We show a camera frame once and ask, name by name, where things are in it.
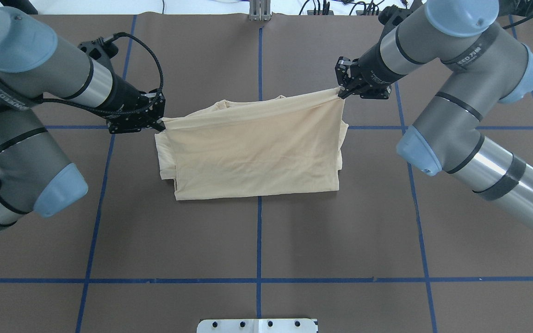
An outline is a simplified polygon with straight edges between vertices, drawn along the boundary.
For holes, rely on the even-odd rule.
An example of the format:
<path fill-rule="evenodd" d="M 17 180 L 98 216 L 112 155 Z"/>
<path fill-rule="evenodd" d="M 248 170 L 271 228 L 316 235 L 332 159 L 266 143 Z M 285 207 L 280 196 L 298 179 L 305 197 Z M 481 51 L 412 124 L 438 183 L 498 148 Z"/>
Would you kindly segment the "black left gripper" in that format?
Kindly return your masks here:
<path fill-rule="evenodd" d="M 120 115 L 117 118 L 106 121 L 110 134 L 137 133 L 142 129 L 150 128 L 157 131 L 166 129 L 162 121 L 166 103 L 163 92 L 153 89 L 144 96 L 148 97 L 151 104 L 148 107 L 144 107 L 142 111 Z"/>

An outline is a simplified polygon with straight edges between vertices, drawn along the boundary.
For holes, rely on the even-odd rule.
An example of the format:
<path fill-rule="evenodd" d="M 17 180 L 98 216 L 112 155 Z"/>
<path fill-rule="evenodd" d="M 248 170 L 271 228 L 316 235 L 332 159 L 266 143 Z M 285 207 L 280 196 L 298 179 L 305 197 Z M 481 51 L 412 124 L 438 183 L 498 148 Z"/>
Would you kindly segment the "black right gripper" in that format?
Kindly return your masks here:
<path fill-rule="evenodd" d="M 392 88 L 369 81 L 362 74 L 356 61 L 347 57 L 339 57 L 335 65 L 336 79 L 339 85 L 338 97 L 347 99 L 353 95 L 362 99 L 387 100 Z"/>

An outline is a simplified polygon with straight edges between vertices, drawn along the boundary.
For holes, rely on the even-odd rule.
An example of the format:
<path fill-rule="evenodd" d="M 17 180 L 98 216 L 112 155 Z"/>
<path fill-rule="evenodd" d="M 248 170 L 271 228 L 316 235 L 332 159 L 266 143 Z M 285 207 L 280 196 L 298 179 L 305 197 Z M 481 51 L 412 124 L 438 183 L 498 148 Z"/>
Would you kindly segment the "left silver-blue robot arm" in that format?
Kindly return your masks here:
<path fill-rule="evenodd" d="M 87 194 L 77 166 L 33 109 L 65 104 L 103 118 L 112 134 L 163 131 L 163 71 L 144 92 L 112 67 L 127 32 L 72 45 L 50 26 L 10 6 L 0 7 L 0 232 L 33 211 L 51 217 Z"/>

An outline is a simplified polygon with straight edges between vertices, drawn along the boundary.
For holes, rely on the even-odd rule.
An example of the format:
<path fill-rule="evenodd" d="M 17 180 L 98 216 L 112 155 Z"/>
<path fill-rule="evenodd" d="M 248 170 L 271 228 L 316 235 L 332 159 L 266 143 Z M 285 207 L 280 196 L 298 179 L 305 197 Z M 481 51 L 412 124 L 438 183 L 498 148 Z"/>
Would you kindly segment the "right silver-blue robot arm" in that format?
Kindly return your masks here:
<path fill-rule="evenodd" d="M 339 57 L 338 95 L 387 99 L 401 78 L 440 59 L 452 74 L 397 145 L 429 176 L 446 172 L 533 230 L 533 167 L 478 131 L 496 104 L 533 90 L 533 53 L 496 19 L 496 0 L 427 0 L 387 8 L 378 42 L 356 59 Z"/>

